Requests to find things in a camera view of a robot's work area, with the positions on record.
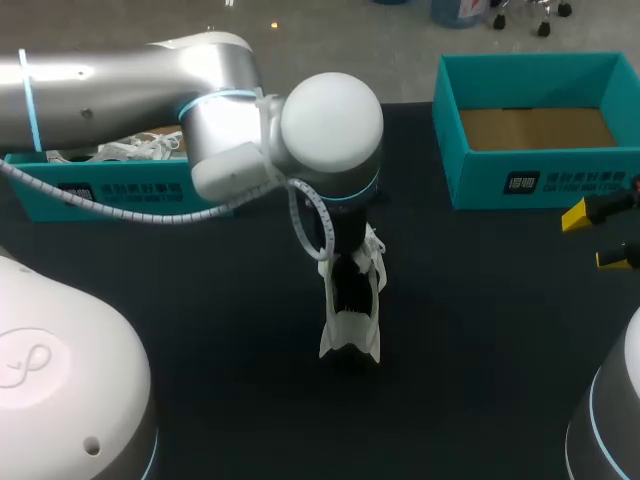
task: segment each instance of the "white robot dome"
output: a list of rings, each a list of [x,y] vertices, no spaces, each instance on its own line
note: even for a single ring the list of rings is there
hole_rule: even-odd
[[[99,478],[151,403],[142,343],[91,295],[4,257],[0,268],[0,478]]]
[[[293,89],[282,110],[282,138],[291,154],[318,172],[358,167],[378,148],[382,107],[373,91],[345,73],[322,73]]]

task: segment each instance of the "chair wheel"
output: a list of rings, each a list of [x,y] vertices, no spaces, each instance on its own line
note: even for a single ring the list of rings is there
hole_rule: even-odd
[[[551,24],[549,22],[542,22],[540,27],[538,27],[538,36],[539,37],[548,37],[551,33]]]
[[[493,28],[496,30],[503,30],[507,26],[507,19],[504,15],[496,15],[496,19],[493,21]]]
[[[571,12],[573,10],[571,9],[571,5],[569,5],[568,3],[561,3],[560,5],[558,5],[558,15],[560,15],[561,17],[568,17],[569,15],[571,15]]]

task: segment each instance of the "office chair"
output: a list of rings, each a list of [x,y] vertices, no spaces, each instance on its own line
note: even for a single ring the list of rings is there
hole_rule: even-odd
[[[495,20],[493,21],[493,28],[496,30],[503,30],[507,25],[507,19],[505,17],[505,13],[507,11],[507,7],[511,4],[513,0],[491,0],[492,7],[500,7],[500,11],[498,15],[496,15]],[[569,5],[565,0],[518,0],[525,3],[533,3],[534,5],[540,5],[544,7],[545,17],[540,26],[538,27],[538,36],[539,37],[548,37],[551,33],[551,5],[558,2],[558,15],[561,17],[568,17],[571,15],[571,5]]]

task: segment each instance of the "box label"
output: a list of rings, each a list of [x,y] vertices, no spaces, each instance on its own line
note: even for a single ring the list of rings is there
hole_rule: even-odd
[[[504,185],[505,195],[523,195],[536,191],[540,172],[511,172]]]
[[[96,199],[93,195],[93,190],[91,189],[91,185],[89,185],[86,182],[82,182],[82,183],[59,183],[58,184],[58,188],[60,190],[62,190],[63,192],[68,192],[72,195],[76,195],[78,197],[82,197],[85,198],[87,200],[91,200],[92,202],[95,202]],[[65,205],[68,205],[70,207],[75,207],[75,205],[73,205],[72,203],[69,202],[64,202]]]
[[[626,179],[626,172],[551,172],[545,178],[542,191],[546,193],[580,192],[604,195],[626,188],[624,186]]]
[[[105,203],[182,203],[182,185],[170,183],[104,183],[100,185]]]

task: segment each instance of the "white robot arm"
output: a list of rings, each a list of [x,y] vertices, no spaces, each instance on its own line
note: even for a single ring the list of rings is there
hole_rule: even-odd
[[[163,224],[204,220],[287,186],[298,236],[325,280],[320,356],[351,343],[379,361],[384,247],[371,241],[364,208],[377,188],[383,121],[364,83],[328,73],[288,98],[265,96],[249,45],[218,32],[131,51],[0,57],[0,152],[80,148],[175,124],[196,191],[222,205],[127,212],[2,160],[0,170],[81,208]],[[301,233],[293,188],[318,210],[320,251]],[[114,366],[115,351],[127,368]],[[0,478],[151,480],[157,447],[149,365],[131,326],[0,250]]]

